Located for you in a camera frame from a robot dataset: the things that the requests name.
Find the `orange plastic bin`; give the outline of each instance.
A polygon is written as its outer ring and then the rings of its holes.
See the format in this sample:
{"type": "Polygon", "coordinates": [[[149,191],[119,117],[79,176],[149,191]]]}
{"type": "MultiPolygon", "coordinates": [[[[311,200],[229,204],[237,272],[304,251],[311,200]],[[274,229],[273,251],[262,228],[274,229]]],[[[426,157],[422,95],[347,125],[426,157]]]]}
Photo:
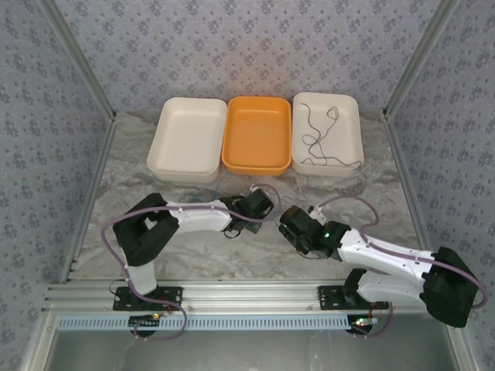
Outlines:
{"type": "Polygon", "coordinates": [[[281,175],[291,163],[291,106],[276,97],[235,97],[229,102],[222,162],[229,171],[281,175]]]}

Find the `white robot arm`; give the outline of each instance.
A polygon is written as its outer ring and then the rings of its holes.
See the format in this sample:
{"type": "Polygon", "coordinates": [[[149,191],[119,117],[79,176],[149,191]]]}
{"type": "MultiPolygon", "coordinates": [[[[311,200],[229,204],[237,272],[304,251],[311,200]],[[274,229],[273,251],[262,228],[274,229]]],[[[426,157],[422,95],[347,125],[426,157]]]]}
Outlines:
{"type": "Polygon", "coordinates": [[[117,242],[125,254],[129,277],[141,295],[156,289],[153,261],[172,236],[198,230],[240,233],[247,229],[257,233],[260,223],[249,223],[219,209],[263,219],[274,204],[261,189],[252,189],[246,197],[231,196],[210,203],[166,202],[159,193],[152,193],[128,213],[157,206],[169,206],[171,210],[143,213],[113,226],[117,242]]]}
{"type": "Polygon", "coordinates": [[[280,232],[300,254],[366,268],[354,269],[346,279],[343,292],[348,303],[387,301],[426,308],[434,318],[448,325],[466,325],[478,288],[452,270],[440,267],[447,264],[474,277],[453,250],[440,247],[434,253],[368,236],[364,239],[358,230],[346,224],[326,222],[314,208],[306,213],[292,206],[280,223],[280,232]]]}

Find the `marble-patterned surface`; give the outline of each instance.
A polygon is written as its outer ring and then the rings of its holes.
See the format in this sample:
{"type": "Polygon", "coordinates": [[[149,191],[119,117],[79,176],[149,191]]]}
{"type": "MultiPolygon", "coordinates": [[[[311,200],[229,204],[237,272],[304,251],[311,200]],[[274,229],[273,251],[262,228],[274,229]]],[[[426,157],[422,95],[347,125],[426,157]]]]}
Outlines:
{"type": "MultiPolygon", "coordinates": [[[[419,248],[398,172],[381,123],[361,118],[364,165],[348,179],[300,175],[289,169],[280,177],[233,175],[225,168],[208,185],[177,185],[153,177],[146,166],[158,115],[117,116],[117,129],[101,180],[90,225],[72,279],[116,278],[120,267],[101,242],[101,226],[125,213],[151,192],[177,202],[210,201],[215,196],[248,192],[252,182],[272,184],[283,196],[283,208],[307,208],[340,193],[354,193],[369,200],[381,215],[370,231],[374,237],[419,248]]],[[[371,212],[358,201],[340,200],[327,206],[326,215],[359,226],[371,212]]],[[[110,241],[117,247],[113,232],[110,241]]],[[[155,260],[160,278],[345,278],[350,271],[335,260],[307,260],[278,232],[276,222],[266,223],[254,235],[244,231],[228,240],[222,233],[195,232],[173,237],[155,260]]]]}

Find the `floral wall pattern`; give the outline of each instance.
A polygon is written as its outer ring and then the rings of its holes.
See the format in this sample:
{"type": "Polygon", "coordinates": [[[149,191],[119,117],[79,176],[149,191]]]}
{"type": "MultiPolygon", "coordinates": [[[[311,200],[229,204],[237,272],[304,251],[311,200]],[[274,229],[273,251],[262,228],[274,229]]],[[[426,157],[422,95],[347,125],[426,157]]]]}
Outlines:
{"type": "Polygon", "coordinates": [[[107,120],[30,0],[0,6],[0,369],[60,278],[107,120]]]}
{"type": "MultiPolygon", "coordinates": [[[[495,3],[462,1],[393,123],[432,242],[495,285],[495,3]]],[[[472,313],[495,369],[495,301],[472,313]]]]}
{"type": "Polygon", "coordinates": [[[174,96],[383,107],[438,0],[57,0],[117,111],[174,96]]]}

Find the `white tray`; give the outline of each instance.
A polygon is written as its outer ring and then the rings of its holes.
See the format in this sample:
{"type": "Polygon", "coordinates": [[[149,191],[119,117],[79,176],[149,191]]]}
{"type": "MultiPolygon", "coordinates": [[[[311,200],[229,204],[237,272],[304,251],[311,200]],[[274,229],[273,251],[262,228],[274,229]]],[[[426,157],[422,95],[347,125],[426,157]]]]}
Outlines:
{"type": "Polygon", "coordinates": [[[348,95],[299,93],[292,115],[292,167],[309,175],[348,177],[364,162],[357,102],[348,95]],[[311,146],[319,137],[319,145],[311,146]]]}
{"type": "Polygon", "coordinates": [[[172,98],[163,105],[148,154],[158,179],[208,183],[218,176],[227,105],[218,99],[172,98]]]}

